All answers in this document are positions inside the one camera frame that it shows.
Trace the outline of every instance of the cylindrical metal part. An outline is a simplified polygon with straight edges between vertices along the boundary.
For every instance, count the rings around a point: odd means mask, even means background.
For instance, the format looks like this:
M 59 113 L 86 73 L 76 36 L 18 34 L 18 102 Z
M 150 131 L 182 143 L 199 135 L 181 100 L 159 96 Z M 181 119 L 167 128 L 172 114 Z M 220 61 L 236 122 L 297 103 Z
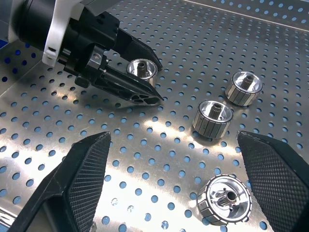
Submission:
M 262 91 L 263 83 L 252 72 L 237 72 L 225 89 L 226 97 L 234 104 L 248 106 Z
M 233 112 L 226 105 L 216 101 L 203 101 L 198 106 L 193 127 L 207 138 L 221 138 L 226 133 L 232 117 Z
M 218 119 L 221 113 L 222 107 L 220 104 L 215 103 L 211 107 L 211 111 L 209 112 L 209 117 L 213 119 Z
M 252 199 L 240 180 L 232 175 L 220 174 L 200 190 L 197 205 L 211 224 L 222 226 L 247 221 Z
M 126 71 L 154 86 L 158 68 L 151 60 L 135 59 L 128 64 Z
M 143 61 L 137 64 L 137 76 L 139 78 L 147 77 L 147 64 Z
M 233 191 L 218 192 L 216 197 L 218 198 L 217 203 L 219 206 L 232 205 L 236 202 L 236 193 Z

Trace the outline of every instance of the perforated metal sheet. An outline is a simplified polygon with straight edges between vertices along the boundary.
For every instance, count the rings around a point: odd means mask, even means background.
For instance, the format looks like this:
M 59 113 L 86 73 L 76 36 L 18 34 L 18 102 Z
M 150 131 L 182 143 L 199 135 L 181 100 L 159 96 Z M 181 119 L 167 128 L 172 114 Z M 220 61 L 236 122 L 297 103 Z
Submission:
M 308 0 L 185 0 L 235 12 L 249 17 L 309 30 Z
M 165 101 L 134 106 L 76 86 L 59 64 L 50 69 L 39 63 L 0 96 L 0 206 L 18 214 L 72 143 L 111 131 L 98 231 L 272 231 L 254 197 L 248 222 L 209 225 L 198 212 L 196 193 L 218 173 L 249 185 L 236 140 L 240 129 L 284 140 L 309 162 L 308 35 L 182 1 L 134 0 L 110 11 L 162 59 L 156 88 Z M 125 69 L 116 53 L 107 56 Z M 248 108 L 224 98 L 228 79 L 239 70 L 254 72 L 265 84 Z M 0 76 L 10 72 L 1 69 Z M 220 140 L 192 128 L 205 99 L 234 110 Z

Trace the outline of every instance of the knurled metal cylinder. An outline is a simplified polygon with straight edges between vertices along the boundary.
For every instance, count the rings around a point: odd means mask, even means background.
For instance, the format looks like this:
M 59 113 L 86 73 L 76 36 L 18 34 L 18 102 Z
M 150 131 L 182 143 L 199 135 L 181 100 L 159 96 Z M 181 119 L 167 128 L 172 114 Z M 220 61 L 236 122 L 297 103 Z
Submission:
M 193 121 L 194 129 L 207 138 L 221 138 L 227 131 L 233 113 L 226 105 L 216 101 L 203 101 Z
M 257 98 L 262 88 L 261 79 L 252 72 L 237 72 L 225 89 L 225 95 L 236 105 L 248 106 Z
M 232 192 L 235 199 L 223 203 L 222 197 L 228 192 Z M 252 199 L 240 180 L 232 175 L 220 174 L 210 179 L 200 190 L 197 206 L 202 216 L 211 224 L 222 226 L 247 221 L 252 209 Z

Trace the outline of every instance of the circular hole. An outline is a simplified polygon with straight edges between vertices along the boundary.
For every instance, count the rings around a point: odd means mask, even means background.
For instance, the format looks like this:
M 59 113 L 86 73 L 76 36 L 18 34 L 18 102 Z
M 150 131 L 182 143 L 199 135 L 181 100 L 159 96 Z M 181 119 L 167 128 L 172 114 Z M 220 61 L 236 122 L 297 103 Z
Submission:
M 227 192 L 226 194 L 227 198 L 230 200 L 230 201 L 234 201 L 236 200 L 236 194 L 233 192 L 233 191 L 229 191 Z
M 221 105 L 218 104 L 218 103 L 215 103 L 213 106 L 214 106 L 216 109 L 221 109 Z
M 238 162 L 238 160 L 233 160 L 233 164 L 234 164 L 234 166 L 239 166 L 239 162 Z
M 43 148 L 43 145 L 42 145 L 42 144 L 39 144 L 39 145 L 37 145 L 37 146 L 35 147 L 35 149 L 36 149 L 37 151 L 42 150 L 42 148 Z
M 14 199 L 13 199 L 13 204 L 19 204 L 20 203 L 20 201 L 21 201 L 21 197 L 15 197 Z
M 147 144 L 147 140 L 145 140 L 145 139 L 141 140 L 140 144 L 146 145 Z
M 267 224 L 266 224 L 265 222 L 261 221 L 261 222 L 260 222 L 260 228 L 261 228 L 262 230 L 266 230 L 266 229 L 267 229 Z
M 102 224 L 103 225 L 108 225 L 110 223 L 110 218 L 108 216 L 105 216 L 102 218 Z
M 112 165 L 113 165 L 114 167 L 118 167 L 118 166 L 119 166 L 119 161 L 118 161 L 118 160 L 114 160 L 114 161 L 112 162 Z
M 6 128 L 2 128 L 1 130 L 0 130 L 0 134 L 4 134 L 6 132 Z
M 121 189 L 124 189 L 126 187 L 126 182 L 124 182 L 124 181 L 120 182 L 119 187 Z
M 205 155 L 208 155 L 208 154 L 209 154 L 209 150 L 208 150 L 208 149 L 203 149 L 203 153 L 204 153 Z
M 49 156 L 54 156 L 55 154 L 56 154 L 56 152 L 55 152 L 54 150 L 51 150 L 51 151 L 48 153 Z
M 249 81 L 252 81 L 252 80 L 253 80 L 253 77 L 252 77 L 251 75 L 247 75 L 246 78 L 247 78 L 247 80 L 249 80 Z
M 7 193 L 7 190 L 6 189 L 1 189 L 0 190 L 0 197 L 4 197 Z
M 0 168 L 0 173 L 4 173 L 6 171 L 6 166 L 2 166 L 1 168 Z
M 226 147 L 226 146 L 227 146 L 226 142 L 222 141 L 222 142 L 221 142 L 221 146 L 222 146 L 222 147 Z
M 154 165 L 154 164 L 155 164 L 155 159 L 153 159 L 153 158 L 149 159 L 149 160 L 148 160 L 148 163 L 149 163 L 150 165 Z
M 150 221 L 151 220 L 151 214 L 147 213 L 145 214 L 145 221 Z
M 194 146 L 194 144 L 189 144 L 188 147 L 189 147 L 190 149 L 194 149 L 195 146 Z
M 187 210 L 184 212 L 184 215 L 185 215 L 186 218 L 190 218 L 190 217 L 192 216 L 191 210 L 188 210 L 188 209 L 187 209 Z
M 170 152 L 169 152 L 169 156 L 174 157 L 175 155 L 176 155 L 176 152 L 175 152 L 175 151 L 170 151 Z
M 12 154 L 12 158 L 13 158 L 13 159 L 17 158 L 18 156 L 19 156 L 19 152 L 18 152 L 18 151 L 14 152 L 14 153 Z
M 167 230 L 169 228 L 169 223 L 167 221 L 163 221 L 161 223 L 161 228 Z
M 30 139 L 25 139 L 24 140 L 24 145 L 28 145 L 30 143 Z
M 190 162 L 190 157 L 188 157 L 188 156 L 185 156 L 184 158 L 183 158 L 183 160 L 186 162 L 186 163 L 188 163 L 188 162 Z
M 190 193 L 190 199 L 191 199 L 191 200 L 196 200 L 196 199 L 197 199 L 197 194 L 194 193 L 194 192 L 191 192 L 191 193 Z
M 106 182 L 109 182 L 111 179 L 112 179 L 112 177 L 110 175 L 106 175 L 105 178 L 104 178 L 104 180 Z
M 12 179 L 17 180 L 19 177 L 20 177 L 20 173 L 15 173 L 13 174 Z
M 202 180 L 201 180 L 200 177 L 197 176 L 197 177 L 194 178 L 194 181 L 195 181 L 195 183 L 200 184 Z
M 214 173 L 215 173 L 216 175 L 219 175 L 219 174 L 221 173 L 221 170 L 220 170 L 219 168 L 215 168 L 215 169 L 214 169 Z
M 32 161 L 32 159 L 31 159 L 31 158 L 28 158 L 28 159 L 25 160 L 25 164 L 30 164 L 31 161 Z
M 135 190 L 135 194 L 136 194 L 137 196 L 140 196 L 141 193 L 142 193 L 142 190 L 141 190 L 140 188 L 137 188 L 137 189 Z
M 170 166 L 168 164 L 165 164 L 163 166 L 164 171 L 168 172 L 170 170 Z
M 61 138 L 59 139 L 59 142 L 60 142 L 60 143 L 64 143 L 64 142 L 65 142 L 65 140 L 66 140 L 66 138 L 61 137 Z
M 174 190 L 175 193 L 180 193 L 180 191 L 181 191 L 180 187 L 177 186 L 177 185 L 174 186 L 174 189 L 173 189 L 173 190 Z
M 220 231 L 221 232 L 227 232 L 227 227 L 226 226 L 220 226 Z
M 139 158 L 140 158 L 140 153 L 139 153 L 139 152 L 136 152 L 136 153 L 134 154 L 134 158 L 139 159 Z
M 46 134 L 46 137 L 47 138 L 51 138 L 53 136 L 53 133 L 52 132 L 48 132 L 47 134 Z
M 28 181 L 26 182 L 26 186 L 27 186 L 27 187 L 31 187 L 31 186 L 33 185 L 33 183 L 34 183 L 33 180 L 28 180 Z
M 224 156 L 223 156 L 222 154 L 219 154 L 219 155 L 218 155 L 218 159 L 219 159 L 219 160 L 224 160 Z
M 185 171 L 183 171 L 183 170 L 179 171 L 179 176 L 180 177 L 185 177 Z
M 125 224 L 121 224 L 118 228 L 119 232 L 126 232 L 126 225 Z
M 144 64 L 143 62 L 140 62 L 140 63 L 138 63 L 138 66 L 139 66 L 140 68 L 143 68 L 143 67 L 145 67 L 145 64 Z
M 152 197 L 151 197 L 151 201 L 152 201 L 153 203 L 157 203 L 157 202 L 158 202 L 158 197 L 157 197 L 156 195 L 152 196 Z
M 169 210 L 173 210 L 174 208 L 175 208 L 175 204 L 174 203 L 172 203 L 172 202 L 168 203 L 168 209 Z
M 206 167 L 204 162 L 200 162 L 198 165 L 199 165 L 200 168 L 205 168 Z
M 141 176 L 142 176 L 142 178 L 144 180 L 147 180 L 149 178 L 149 174 L 148 173 L 143 173 Z
M 4 152 L 6 150 L 6 146 L 2 146 L 1 148 L 0 148 L 0 152 Z
M 164 184 L 165 184 L 165 181 L 163 179 L 159 179 L 158 180 L 158 185 L 159 186 L 164 186 Z
M 125 153 L 125 152 L 126 152 L 126 147 L 124 147 L 124 146 L 121 147 L 121 148 L 120 148 L 120 152 L 121 152 L 121 153 Z

